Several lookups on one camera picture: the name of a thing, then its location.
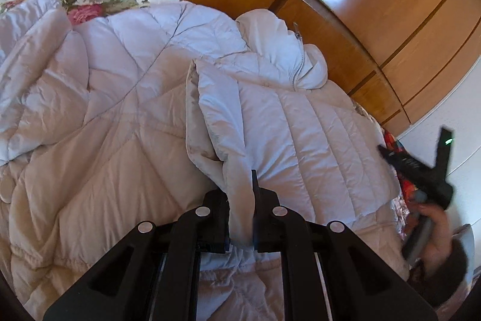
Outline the dark sleeve forearm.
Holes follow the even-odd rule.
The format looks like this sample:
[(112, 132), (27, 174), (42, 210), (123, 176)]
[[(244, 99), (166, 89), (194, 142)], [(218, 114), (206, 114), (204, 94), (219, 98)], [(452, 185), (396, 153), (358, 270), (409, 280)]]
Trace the dark sleeve forearm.
[(410, 270), (407, 283), (434, 309), (439, 308), (457, 291), (464, 280), (468, 260), (462, 243), (452, 240), (451, 254), (432, 274), (428, 275), (422, 260)]

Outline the person's right hand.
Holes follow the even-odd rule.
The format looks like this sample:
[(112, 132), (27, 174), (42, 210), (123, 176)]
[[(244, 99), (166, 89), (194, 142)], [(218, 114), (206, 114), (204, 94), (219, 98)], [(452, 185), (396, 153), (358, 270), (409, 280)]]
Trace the person's right hand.
[(403, 229), (406, 235), (411, 234), (421, 216), (428, 217), (433, 222), (430, 238), (420, 255), (426, 276), (431, 276), (447, 261), (452, 252), (449, 217), (439, 205), (410, 202), (408, 207), (409, 215)]

